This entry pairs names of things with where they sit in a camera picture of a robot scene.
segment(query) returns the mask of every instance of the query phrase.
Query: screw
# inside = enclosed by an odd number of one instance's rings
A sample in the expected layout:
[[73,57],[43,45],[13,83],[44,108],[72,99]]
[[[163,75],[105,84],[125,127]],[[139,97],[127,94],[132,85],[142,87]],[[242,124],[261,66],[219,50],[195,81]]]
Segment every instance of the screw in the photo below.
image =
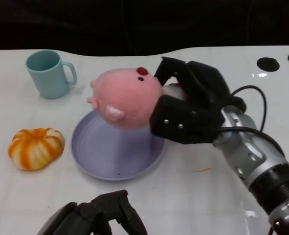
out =
[[236,167],[236,169],[237,169],[237,171],[238,171],[238,173],[239,173],[239,174],[243,174],[243,172],[242,172],[242,169],[241,169],[241,168],[239,168],[239,167]]
[[254,158],[252,153],[248,153],[248,156],[251,158],[251,160],[256,161],[257,159]]

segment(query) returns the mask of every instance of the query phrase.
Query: plate rim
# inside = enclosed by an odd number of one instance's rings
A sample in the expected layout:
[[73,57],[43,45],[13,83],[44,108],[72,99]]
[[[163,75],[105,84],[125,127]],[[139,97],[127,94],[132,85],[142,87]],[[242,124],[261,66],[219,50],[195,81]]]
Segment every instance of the plate rim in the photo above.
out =
[[97,112],[98,113],[98,110],[92,110],[90,111],[89,113],[87,113],[76,125],[76,127],[74,128],[74,130],[72,131],[72,137],[71,137],[71,153],[72,153],[72,157],[73,159],[75,160],[77,166],[79,166],[79,168],[84,171],[86,174],[92,176],[92,177],[95,177],[97,179],[101,179],[101,180],[107,180],[107,181],[123,181],[123,180],[130,180],[130,179],[134,179],[134,178],[137,178],[143,174],[145,174],[146,172],[149,172],[151,169],[153,169],[158,163],[160,163],[161,159],[165,156],[165,140],[162,140],[163,143],[162,143],[162,150],[161,150],[161,153],[159,154],[159,156],[155,159],[155,161],[149,165],[147,168],[145,168],[143,171],[133,175],[133,176],[129,176],[129,177],[123,177],[123,178],[107,178],[107,177],[100,177],[100,176],[96,176],[94,174],[92,174],[91,172],[87,171],[79,162],[78,160],[76,159],[76,157],[74,156],[74,151],[73,151],[73,148],[72,148],[72,142],[73,142],[73,137],[74,137],[74,134],[75,134],[75,131],[77,130],[78,126],[80,125],[80,123],[89,115],[91,115],[92,113],[94,112]]

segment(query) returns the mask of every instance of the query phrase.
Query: purple plate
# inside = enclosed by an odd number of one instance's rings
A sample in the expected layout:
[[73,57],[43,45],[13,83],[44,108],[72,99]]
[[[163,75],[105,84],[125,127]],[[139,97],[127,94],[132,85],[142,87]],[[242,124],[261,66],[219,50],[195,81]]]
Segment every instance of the purple plate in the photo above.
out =
[[164,139],[150,128],[121,130],[107,124],[98,111],[76,126],[72,155],[82,170],[103,180],[127,180],[150,170],[162,158]]

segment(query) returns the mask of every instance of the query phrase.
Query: table surface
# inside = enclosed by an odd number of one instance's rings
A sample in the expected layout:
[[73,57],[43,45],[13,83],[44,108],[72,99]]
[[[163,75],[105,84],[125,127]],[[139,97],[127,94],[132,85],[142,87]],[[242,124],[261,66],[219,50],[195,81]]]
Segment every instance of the table surface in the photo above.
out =
[[[126,182],[106,182],[83,173],[72,158],[70,140],[76,124],[91,111],[89,82],[114,68],[145,67],[155,73],[162,55],[86,57],[60,52],[78,75],[71,92],[56,100],[41,98],[24,63],[35,50],[0,51],[0,235],[36,234],[68,202],[89,202],[120,189],[129,192],[148,234],[267,234],[267,216],[247,192],[222,154],[210,144],[168,142],[166,156],[149,174]],[[282,146],[289,160],[289,47],[204,47],[164,54],[198,61],[220,70],[231,90],[257,85],[268,99],[265,132]],[[256,66],[261,57],[280,63],[276,72]],[[71,72],[65,68],[69,79]],[[263,103],[256,91],[240,94],[259,125]],[[63,155],[44,170],[24,172],[11,163],[7,148],[20,129],[52,127],[66,139]],[[111,222],[114,235],[125,231]]]

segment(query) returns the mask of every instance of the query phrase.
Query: orange striped pumpkin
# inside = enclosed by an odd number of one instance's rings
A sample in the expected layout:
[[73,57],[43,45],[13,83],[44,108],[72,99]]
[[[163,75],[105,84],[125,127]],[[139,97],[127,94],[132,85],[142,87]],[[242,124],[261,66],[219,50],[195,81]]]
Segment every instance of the orange striped pumpkin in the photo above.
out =
[[8,155],[18,169],[38,170],[59,157],[63,149],[64,138],[57,130],[21,130],[14,136]]

